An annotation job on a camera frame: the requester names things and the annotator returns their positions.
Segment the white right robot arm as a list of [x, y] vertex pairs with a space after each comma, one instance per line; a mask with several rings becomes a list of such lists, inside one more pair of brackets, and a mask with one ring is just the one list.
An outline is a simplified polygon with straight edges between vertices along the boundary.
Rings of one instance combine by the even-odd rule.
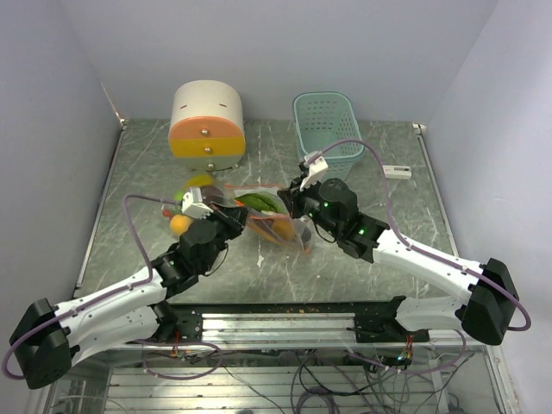
[[503, 261], [465, 260], [396, 233], [390, 224], [362, 213], [356, 194], [339, 179], [305, 189], [294, 180], [277, 194], [291, 217], [309, 218], [345, 254], [397, 268], [445, 292], [443, 298], [403, 299], [379, 322], [386, 339], [399, 341], [420, 329], [462, 329], [486, 345], [504, 340], [518, 293]]

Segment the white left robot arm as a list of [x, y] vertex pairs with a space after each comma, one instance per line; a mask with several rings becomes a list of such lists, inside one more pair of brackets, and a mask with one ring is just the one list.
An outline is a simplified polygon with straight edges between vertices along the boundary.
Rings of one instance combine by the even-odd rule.
[[212, 273], [228, 242], [246, 224], [244, 206], [214, 205], [193, 222], [179, 241], [134, 275], [83, 298], [50, 304], [33, 302], [9, 339], [8, 357], [21, 369], [5, 376], [25, 381], [31, 390], [48, 386], [84, 359], [115, 345], [152, 338], [167, 342], [176, 322], [165, 311], [167, 300]]

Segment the zip bag with fruit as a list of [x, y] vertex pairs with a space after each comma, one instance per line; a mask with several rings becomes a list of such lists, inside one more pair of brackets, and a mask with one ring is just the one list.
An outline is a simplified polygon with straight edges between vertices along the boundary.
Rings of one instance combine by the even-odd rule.
[[208, 172], [195, 172], [174, 195], [175, 205], [163, 204], [161, 215], [172, 237], [178, 239], [199, 219], [216, 207], [234, 207], [228, 188]]

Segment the light blue plastic basket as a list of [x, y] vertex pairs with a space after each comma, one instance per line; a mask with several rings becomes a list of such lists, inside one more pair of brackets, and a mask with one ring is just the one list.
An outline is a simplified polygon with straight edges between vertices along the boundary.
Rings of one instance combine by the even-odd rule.
[[365, 152], [361, 144], [349, 142], [361, 138], [350, 100], [334, 91], [303, 93], [294, 98], [292, 112], [298, 159], [344, 140], [323, 156], [329, 166], [324, 177], [346, 179]]

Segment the zip bag with fake food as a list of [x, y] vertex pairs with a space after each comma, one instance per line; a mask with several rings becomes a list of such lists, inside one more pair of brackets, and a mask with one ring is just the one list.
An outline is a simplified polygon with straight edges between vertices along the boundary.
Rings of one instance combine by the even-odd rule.
[[224, 190], [237, 204], [249, 208], [248, 227], [259, 236], [304, 254], [311, 251], [311, 222], [291, 218], [278, 194], [282, 185], [225, 185]]

